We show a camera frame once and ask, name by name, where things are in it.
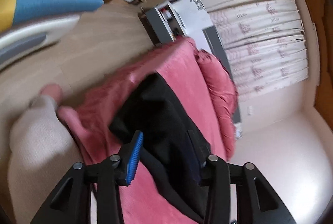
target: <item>pillow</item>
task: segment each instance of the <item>pillow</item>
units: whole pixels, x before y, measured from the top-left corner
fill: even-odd
[[[201,50],[196,55],[196,61],[207,84],[229,160],[234,155],[235,149],[235,126],[232,115],[237,108],[236,86],[214,55]]]

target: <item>screw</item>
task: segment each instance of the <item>screw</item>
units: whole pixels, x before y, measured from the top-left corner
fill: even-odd
[[[117,162],[120,160],[120,156],[118,154],[113,154],[110,156],[110,160],[113,162]]]
[[[246,163],[246,164],[245,164],[245,167],[246,167],[247,169],[249,169],[249,170],[254,169],[254,165],[253,165],[252,163]]]
[[[219,157],[217,157],[217,156],[214,155],[214,154],[211,154],[211,155],[208,157],[208,159],[209,159],[210,161],[217,161],[217,160],[219,160]]]
[[[81,162],[76,162],[74,165],[73,165],[73,168],[74,169],[81,169],[83,167],[83,164]]]

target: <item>yellow object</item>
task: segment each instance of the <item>yellow object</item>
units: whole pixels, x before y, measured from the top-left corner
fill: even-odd
[[[0,32],[13,24],[16,0],[0,0]]]

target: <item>pink bed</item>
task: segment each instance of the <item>pink bed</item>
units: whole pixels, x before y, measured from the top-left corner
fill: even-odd
[[[102,86],[88,91],[76,112],[69,107],[59,109],[58,116],[74,134],[85,163],[99,163],[118,152],[121,144],[108,127],[130,93],[153,72],[175,92],[211,144],[212,153],[230,159],[235,143],[231,119],[236,107],[235,86],[214,56],[198,51],[193,39],[180,38],[120,68]],[[159,195],[142,163],[132,184],[120,187],[120,196],[127,224],[195,223]]]

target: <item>beige sleeve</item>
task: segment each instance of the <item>beige sleeve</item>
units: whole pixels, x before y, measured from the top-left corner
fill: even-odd
[[[56,108],[51,97],[39,96],[11,129],[8,185],[17,224],[30,223],[68,169],[82,161]]]

